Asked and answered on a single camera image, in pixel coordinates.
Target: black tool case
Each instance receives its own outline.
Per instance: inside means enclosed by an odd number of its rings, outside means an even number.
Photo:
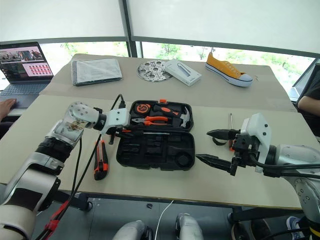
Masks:
[[[146,113],[137,111],[137,107],[141,104],[150,106]],[[187,108],[190,119],[185,127],[181,127],[183,120],[178,117],[169,117],[168,122],[154,121],[154,123],[168,123],[168,126],[144,125],[143,122],[132,121],[132,119],[143,119],[147,116],[164,116],[162,111],[154,111],[155,105],[182,112],[182,114],[186,114],[185,108]],[[143,131],[143,134],[120,139],[116,159],[122,166],[138,169],[160,168],[165,171],[186,171],[194,165],[195,140],[189,133],[194,121],[190,105],[167,102],[163,99],[160,101],[138,100],[132,104],[130,115],[128,129]]]

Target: hammer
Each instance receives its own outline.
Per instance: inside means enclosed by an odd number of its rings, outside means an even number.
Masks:
[[[162,112],[163,115],[165,115],[167,117],[182,119],[182,123],[181,123],[180,127],[183,127],[183,128],[186,127],[187,122],[189,122],[189,120],[190,120],[190,113],[189,113],[187,107],[185,106],[184,109],[185,109],[186,114],[182,114],[182,112],[173,111],[170,108],[162,107],[159,105],[154,105],[154,107],[153,107],[153,110],[155,112]]]

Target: black cable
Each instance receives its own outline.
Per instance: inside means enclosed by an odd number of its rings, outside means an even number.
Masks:
[[[79,153],[78,153],[78,159],[76,160],[71,193],[75,190],[75,186],[76,186],[77,175],[78,175],[78,167],[79,167],[81,152],[82,152],[82,137],[80,137]]]
[[[295,170],[295,169],[300,169],[299,166],[303,165],[303,168],[305,169],[311,169],[312,167],[305,167],[304,165],[308,166],[308,164],[298,164],[298,165],[288,165],[288,167],[295,167],[298,166],[297,168],[282,168],[286,167],[287,165],[268,165],[268,164],[263,164],[261,162],[258,162],[252,154],[249,155],[251,161],[256,164],[257,166],[263,168],[263,169],[279,169],[279,170]],[[320,179],[320,175],[314,175],[314,174],[305,174],[305,173],[291,173],[291,172],[280,172],[279,177],[299,177],[299,178],[312,178],[312,179]]]
[[[291,172],[281,172],[280,177],[300,177],[300,178],[320,179],[319,175],[305,174],[305,173],[291,173]]]
[[[273,238],[273,237],[278,236],[278,235],[283,235],[283,234],[302,232],[302,231],[306,231],[308,229],[309,229],[308,227],[302,227],[302,228],[297,228],[297,229],[290,229],[290,230],[288,229],[288,230],[285,230],[285,231],[279,231],[279,232],[276,232],[274,234],[265,236],[261,240],[267,240],[267,239]]]
[[[40,240],[40,239],[42,238],[42,236],[46,234],[47,231],[48,231],[48,229],[45,228],[45,229],[36,237],[35,240]]]
[[[48,229],[47,233],[42,237],[42,239],[46,239],[51,234],[51,230]]]
[[[92,151],[92,153],[91,153],[91,156],[90,156],[90,158],[89,158],[89,160],[88,160],[88,163],[87,163],[86,166],[85,166],[85,169],[84,169],[84,171],[83,171],[83,173],[82,173],[82,175],[81,175],[81,177],[80,177],[80,180],[79,180],[78,184],[76,185],[74,191],[71,193],[71,195],[70,195],[70,197],[69,197],[70,201],[67,203],[67,205],[66,205],[65,208],[62,210],[62,212],[55,217],[55,220],[60,220],[60,219],[63,217],[63,215],[65,214],[65,212],[66,212],[66,210],[68,209],[68,207],[71,205],[71,201],[72,201],[72,199],[74,198],[76,192],[78,191],[78,189],[79,189],[79,187],[80,187],[80,184],[81,184],[82,180],[84,179],[84,177],[85,177],[85,175],[86,175],[86,172],[87,172],[87,170],[88,170],[88,168],[89,168],[89,166],[90,166],[90,163],[91,163],[91,161],[92,161],[92,159],[93,159],[93,156],[94,156],[95,151],[96,151],[96,149],[97,149],[97,146],[98,146],[98,144],[99,144],[100,138],[101,138],[101,134],[99,134],[99,137],[98,137],[98,139],[96,140],[94,149],[93,149],[93,151]]]
[[[115,99],[115,101],[114,101],[114,103],[113,103],[113,105],[112,105],[112,107],[111,107],[110,110],[114,109],[114,107],[115,107],[116,103],[118,102],[119,98],[121,98],[121,101],[124,102],[124,97],[123,97],[122,94],[120,93],[120,94],[116,97],[116,99]]]
[[[296,170],[296,169],[320,169],[320,164],[288,164],[288,165],[269,165],[258,162],[254,153],[249,152],[250,160],[257,166],[264,169],[281,169],[281,170]]]

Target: person's arm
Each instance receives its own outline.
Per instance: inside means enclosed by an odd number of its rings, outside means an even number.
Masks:
[[[320,100],[303,96],[298,102],[298,109],[320,117]]]
[[[15,103],[16,99],[14,98],[0,101],[0,122],[10,113],[10,109]]]

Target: laptop screen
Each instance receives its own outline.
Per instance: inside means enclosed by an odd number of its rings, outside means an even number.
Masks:
[[[37,42],[0,45],[0,70],[10,83],[49,81],[49,64]]]

